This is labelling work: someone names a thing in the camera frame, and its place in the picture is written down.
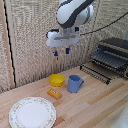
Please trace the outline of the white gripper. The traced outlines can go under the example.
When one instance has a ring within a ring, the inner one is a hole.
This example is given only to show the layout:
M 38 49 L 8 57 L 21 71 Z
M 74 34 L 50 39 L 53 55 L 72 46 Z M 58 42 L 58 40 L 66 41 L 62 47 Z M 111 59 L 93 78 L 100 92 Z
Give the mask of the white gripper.
M 47 34 L 46 45 L 54 48 L 54 56 L 58 56 L 57 47 L 75 44 L 79 41 L 79 28 L 73 27 L 69 29 L 52 29 Z M 66 47 L 66 54 L 70 54 L 71 46 Z

